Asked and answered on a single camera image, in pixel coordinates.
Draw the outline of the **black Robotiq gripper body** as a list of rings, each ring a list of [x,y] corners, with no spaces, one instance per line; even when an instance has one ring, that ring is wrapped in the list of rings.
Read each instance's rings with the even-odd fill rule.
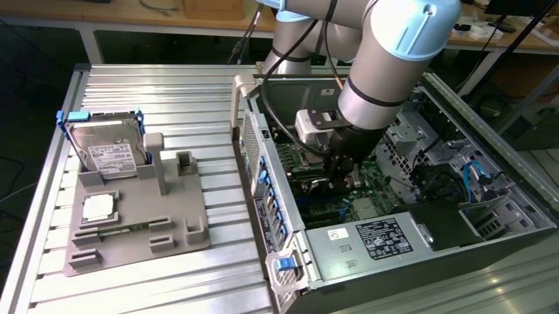
[[[377,146],[385,129],[361,130],[357,127],[336,128],[329,138],[328,157],[349,158],[360,164]]]

